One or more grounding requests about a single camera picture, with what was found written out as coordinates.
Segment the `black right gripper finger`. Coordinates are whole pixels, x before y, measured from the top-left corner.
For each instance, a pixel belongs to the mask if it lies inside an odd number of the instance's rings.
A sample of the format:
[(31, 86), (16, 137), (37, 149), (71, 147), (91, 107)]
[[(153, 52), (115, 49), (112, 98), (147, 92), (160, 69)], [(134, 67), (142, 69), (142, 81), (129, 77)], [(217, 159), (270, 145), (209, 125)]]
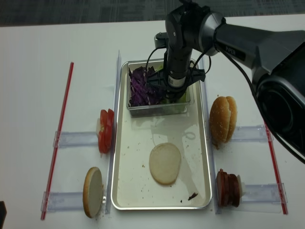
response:
[(180, 93), (176, 97), (176, 102), (185, 102), (185, 93)]

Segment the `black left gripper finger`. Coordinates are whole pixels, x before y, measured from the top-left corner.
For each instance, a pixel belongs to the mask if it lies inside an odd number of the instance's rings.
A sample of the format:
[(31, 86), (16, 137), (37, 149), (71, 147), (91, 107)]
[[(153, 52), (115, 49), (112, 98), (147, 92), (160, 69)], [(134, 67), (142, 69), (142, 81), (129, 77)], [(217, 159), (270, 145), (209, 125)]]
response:
[(171, 103), (171, 102), (172, 102), (172, 94), (171, 92), (166, 92), (165, 103)]

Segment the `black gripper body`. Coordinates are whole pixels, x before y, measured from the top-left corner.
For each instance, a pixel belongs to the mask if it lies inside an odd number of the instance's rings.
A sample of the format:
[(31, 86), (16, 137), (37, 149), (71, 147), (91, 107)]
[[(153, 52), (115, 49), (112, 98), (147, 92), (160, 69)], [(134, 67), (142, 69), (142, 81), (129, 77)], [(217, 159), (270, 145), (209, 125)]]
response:
[(170, 94), (183, 94), (186, 89), (197, 81), (205, 81), (204, 69), (189, 67), (183, 74), (183, 78), (176, 79), (179, 74), (173, 72), (168, 74), (165, 69), (161, 69), (147, 77), (149, 86), (164, 90)]

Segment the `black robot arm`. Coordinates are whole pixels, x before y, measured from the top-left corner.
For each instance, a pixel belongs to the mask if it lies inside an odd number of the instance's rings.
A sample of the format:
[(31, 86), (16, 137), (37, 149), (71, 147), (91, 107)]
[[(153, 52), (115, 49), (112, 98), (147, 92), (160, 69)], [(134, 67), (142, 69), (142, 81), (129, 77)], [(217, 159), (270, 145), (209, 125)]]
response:
[(305, 33), (266, 31), (227, 24), (222, 14), (190, 0), (170, 12), (158, 48), (165, 48), (163, 68), (147, 76), (150, 86), (170, 100), (205, 80), (205, 71), (190, 66), (193, 50), (221, 52), (247, 79), (259, 112), (273, 136), (295, 157), (305, 155)]

